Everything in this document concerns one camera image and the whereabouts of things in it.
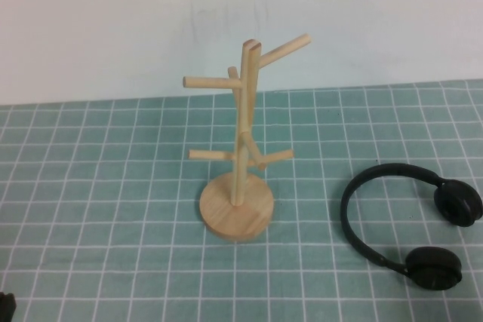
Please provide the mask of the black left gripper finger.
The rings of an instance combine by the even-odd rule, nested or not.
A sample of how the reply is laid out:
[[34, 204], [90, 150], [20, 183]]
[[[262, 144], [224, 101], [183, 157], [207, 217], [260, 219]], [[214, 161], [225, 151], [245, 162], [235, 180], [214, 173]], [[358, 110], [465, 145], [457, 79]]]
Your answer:
[[0, 292], [0, 322], [11, 322], [16, 308], [14, 294]]

